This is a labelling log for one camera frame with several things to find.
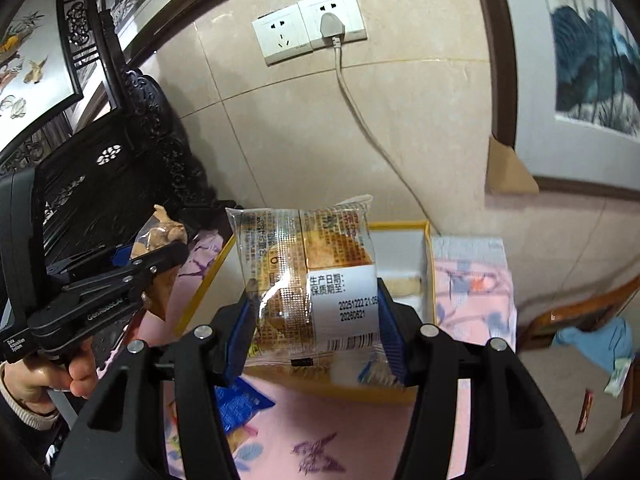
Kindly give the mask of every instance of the sleeve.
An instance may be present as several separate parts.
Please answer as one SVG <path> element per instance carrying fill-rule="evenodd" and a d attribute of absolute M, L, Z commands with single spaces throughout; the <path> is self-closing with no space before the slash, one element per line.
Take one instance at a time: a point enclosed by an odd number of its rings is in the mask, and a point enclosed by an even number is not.
<path fill-rule="evenodd" d="M 7 438 L 16 442 L 11 447 L 20 444 L 24 450 L 38 463 L 44 462 L 47 449 L 53 443 L 58 428 L 55 422 L 58 413 L 49 416 L 37 415 L 25 410 L 11 396 L 4 386 L 4 365 L 0 365 L 0 424 L 2 425 L 2 442 Z"/>

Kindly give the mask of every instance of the sleeve cuff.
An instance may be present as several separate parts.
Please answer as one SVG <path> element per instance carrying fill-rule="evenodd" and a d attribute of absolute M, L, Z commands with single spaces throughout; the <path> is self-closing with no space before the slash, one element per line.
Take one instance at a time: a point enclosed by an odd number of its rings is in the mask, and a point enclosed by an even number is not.
<path fill-rule="evenodd" d="M 54 412 L 52 415 L 38 415 L 37 413 L 25 410 L 15 399 L 11 396 L 9 391 L 4 386 L 4 366 L 6 363 L 0 365 L 0 392 L 4 397 L 4 400 L 9 407 L 14 411 L 18 418 L 23 421 L 27 426 L 38 431 L 47 431 L 53 427 L 53 424 L 58 420 L 58 412 Z"/>

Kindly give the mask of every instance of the barcode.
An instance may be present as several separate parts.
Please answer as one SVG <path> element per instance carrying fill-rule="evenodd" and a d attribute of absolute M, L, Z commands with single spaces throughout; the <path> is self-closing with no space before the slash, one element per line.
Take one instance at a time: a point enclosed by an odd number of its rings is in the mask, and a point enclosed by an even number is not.
<path fill-rule="evenodd" d="M 373 346 L 380 340 L 378 332 L 369 332 L 368 334 L 355 335 L 345 339 L 329 339 L 326 342 L 328 352 L 336 350 L 353 350 L 354 348 L 364 348 Z"/>

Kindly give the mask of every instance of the gray cushion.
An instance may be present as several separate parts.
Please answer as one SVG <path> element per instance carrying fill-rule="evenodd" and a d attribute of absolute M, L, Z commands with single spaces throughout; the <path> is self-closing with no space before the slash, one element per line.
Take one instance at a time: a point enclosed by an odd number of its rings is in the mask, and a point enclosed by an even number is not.
<path fill-rule="evenodd" d="M 609 375 L 572 346 L 526 351 L 518 357 L 556 414 L 582 474 L 587 475 L 618 435 L 622 394 L 615 399 L 604 393 Z M 576 434 L 585 389 L 593 392 L 593 403 L 584 433 Z"/>

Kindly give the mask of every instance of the light blue fabric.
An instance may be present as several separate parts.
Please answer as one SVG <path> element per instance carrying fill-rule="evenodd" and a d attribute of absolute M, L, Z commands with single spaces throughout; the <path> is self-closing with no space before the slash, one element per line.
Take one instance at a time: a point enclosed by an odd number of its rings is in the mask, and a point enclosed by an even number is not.
<path fill-rule="evenodd" d="M 632 357 L 634 344 L 631 327 L 621 317 L 615 317 L 595 332 L 582 332 L 571 326 L 556 333 L 551 346 L 575 346 L 592 363 L 613 373 L 618 358 Z"/>

